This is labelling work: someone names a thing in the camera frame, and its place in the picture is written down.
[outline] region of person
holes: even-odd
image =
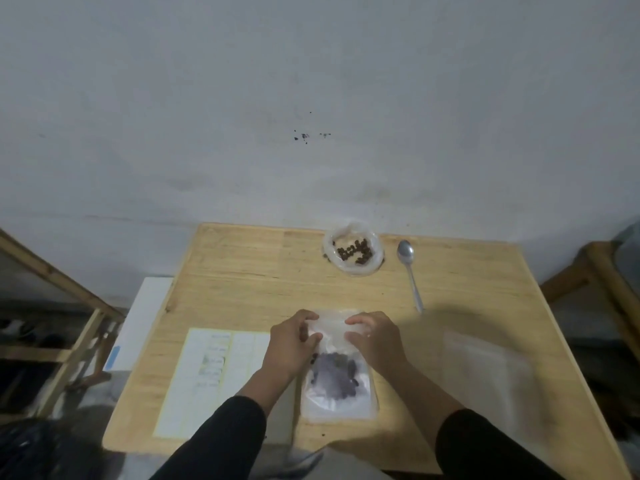
[[[313,312],[299,310],[272,327],[262,367],[173,453],[152,480],[247,478],[262,446],[269,412],[322,339],[319,333],[308,336],[307,321],[317,318]],[[404,354],[398,327],[384,313],[354,315],[346,323],[366,325],[366,334],[351,331],[345,338],[395,389],[446,478],[562,478],[414,368]]]

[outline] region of spoon handle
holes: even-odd
[[[422,313],[424,311],[424,306],[422,305],[422,298],[420,298],[420,293],[418,293],[418,287],[415,285],[415,280],[413,279],[411,265],[405,264],[405,266],[407,272],[409,273],[409,281],[411,282],[411,289],[413,291],[413,300],[415,302],[415,307],[418,310],[418,313]]]

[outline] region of person's right hand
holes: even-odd
[[[368,331],[364,335],[348,331],[344,338],[360,351],[367,363],[382,377],[386,378],[393,370],[407,363],[400,329],[384,313],[361,313],[347,318],[344,322],[347,325],[366,325]]]

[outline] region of metal spoon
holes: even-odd
[[[400,262],[406,266],[407,273],[409,273],[411,288],[413,290],[415,307],[418,310],[418,313],[422,313],[424,311],[424,306],[422,306],[422,299],[420,298],[420,293],[418,293],[418,288],[415,286],[413,272],[411,271],[411,263],[413,262],[413,248],[411,246],[411,242],[405,240],[400,241],[398,244],[398,259],[400,259]]]

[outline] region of person's left hand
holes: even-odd
[[[289,381],[296,377],[311,359],[322,333],[308,336],[307,320],[317,320],[309,310],[298,310],[291,318],[271,327],[271,339],[262,368],[285,374]]]

